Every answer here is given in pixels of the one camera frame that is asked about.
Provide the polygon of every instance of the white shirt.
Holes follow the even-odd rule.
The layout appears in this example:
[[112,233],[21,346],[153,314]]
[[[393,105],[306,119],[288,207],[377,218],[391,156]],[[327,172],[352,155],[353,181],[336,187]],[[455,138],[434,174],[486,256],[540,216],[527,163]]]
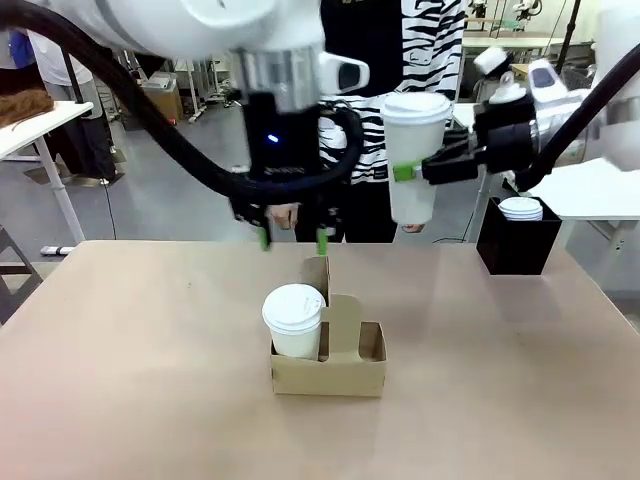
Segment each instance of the white shirt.
[[[42,79],[54,85],[71,86],[71,79],[64,64],[60,47],[35,32],[29,31],[29,39],[31,40],[31,46],[33,47],[33,53],[35,54]],[[93,80],[93,75],[89,69],[73,57],[71,57],[71,64],[78,79],[78,84],[82,85]]]
[[0,69],[16,69],[16,64],[9,50],[9,30],[0,31]]

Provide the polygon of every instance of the stack of white lids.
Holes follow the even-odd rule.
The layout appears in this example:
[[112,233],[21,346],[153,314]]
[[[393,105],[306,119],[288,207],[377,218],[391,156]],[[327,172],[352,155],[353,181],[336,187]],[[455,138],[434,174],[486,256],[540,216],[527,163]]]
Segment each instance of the stack of white lids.
[[542,220],[542,205],[535,198],[507,198],[500,203],[499,207],[507,220],[515,222],[539,222]]

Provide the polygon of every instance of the cardboard cup holder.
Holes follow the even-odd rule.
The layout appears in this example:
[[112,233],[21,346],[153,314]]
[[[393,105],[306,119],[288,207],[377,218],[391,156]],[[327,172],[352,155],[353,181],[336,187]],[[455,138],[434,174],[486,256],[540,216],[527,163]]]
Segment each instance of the cardboard cup holder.
[[318,360],[278,355],[271,344],[273,390],[289,395],[380,397],[387,352],[379,323],[363,322],[364,309],[354,297],[329,295],[325,257],[307,259],[301,283],[317,288],[327,300],[322,311]]
[[539,222],[508,220],[490,198],[476,249],[491,275],[540,275],[555,243],[562,220],[539,198]]

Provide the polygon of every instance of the person's hand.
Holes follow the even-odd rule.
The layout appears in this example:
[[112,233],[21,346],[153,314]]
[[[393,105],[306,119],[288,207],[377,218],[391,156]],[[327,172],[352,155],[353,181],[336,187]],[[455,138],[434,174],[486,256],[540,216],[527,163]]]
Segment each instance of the person's hand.
[[407,233],[422,233],[424,227],[424,225],[405,225],[402,230]]
[[272,205],[269,207],[269,215],[281,229],[294,229],[298,223],[298,204]]

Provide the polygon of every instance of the cardboard handle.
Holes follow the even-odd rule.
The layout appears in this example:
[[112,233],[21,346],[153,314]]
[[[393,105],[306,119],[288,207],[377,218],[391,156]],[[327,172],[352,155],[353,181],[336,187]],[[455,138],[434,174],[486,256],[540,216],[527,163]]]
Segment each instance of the cardboard handle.
[[322,321],[329,324],[329,359],[327,363],[362,362],[360,330],[363,308],[358,299],[348,295],[331,295],[331,307],[322,311]]

